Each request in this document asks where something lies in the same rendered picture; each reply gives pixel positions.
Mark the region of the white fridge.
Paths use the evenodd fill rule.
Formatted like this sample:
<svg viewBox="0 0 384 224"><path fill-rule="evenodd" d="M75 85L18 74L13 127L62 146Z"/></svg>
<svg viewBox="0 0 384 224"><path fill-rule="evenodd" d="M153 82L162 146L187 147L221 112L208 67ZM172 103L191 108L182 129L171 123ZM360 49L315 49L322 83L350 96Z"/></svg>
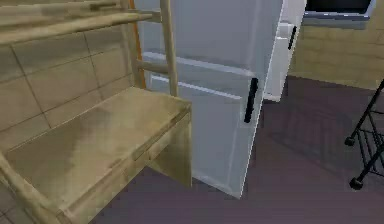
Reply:
<svg viewBox="0 0 384 224"><path fill-rule="evenodd" d="M243 195L263 101L284 86L306 4L170 0L179 95L192 103L194 178L235 198ZM245 123L252 78L258 90Z"/></svg>

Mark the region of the light wooden shelf unit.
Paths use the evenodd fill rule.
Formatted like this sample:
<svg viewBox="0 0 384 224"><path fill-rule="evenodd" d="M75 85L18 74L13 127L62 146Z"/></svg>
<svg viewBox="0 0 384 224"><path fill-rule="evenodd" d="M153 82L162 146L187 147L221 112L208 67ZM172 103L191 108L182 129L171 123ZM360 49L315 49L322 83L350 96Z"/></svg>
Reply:
<svg viewBox="0 0 384 224"><path fill-rule="evenodd" d="M192 104L178 95L170 0L157 11L123 9L49 25L12 27L0 45L115 25L151 21L162 26L164 64L137 57L133 71L163 73L167 93L132 86L74 118L10 149L0 151L0 183L36 224L89 224L145 167L185 186L192 184Z"/></svg>

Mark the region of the grey framed window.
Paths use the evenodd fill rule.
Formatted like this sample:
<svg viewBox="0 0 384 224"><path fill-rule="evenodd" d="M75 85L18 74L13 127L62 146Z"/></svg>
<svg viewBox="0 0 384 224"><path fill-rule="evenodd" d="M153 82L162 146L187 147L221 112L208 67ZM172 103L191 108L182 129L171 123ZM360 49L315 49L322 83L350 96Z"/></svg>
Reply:
<svg viewBox="0 0 384 224"><path fill-rule="evenodd" d="M311 26L364 26L378 0L307 0L303 23Z"/></svg>

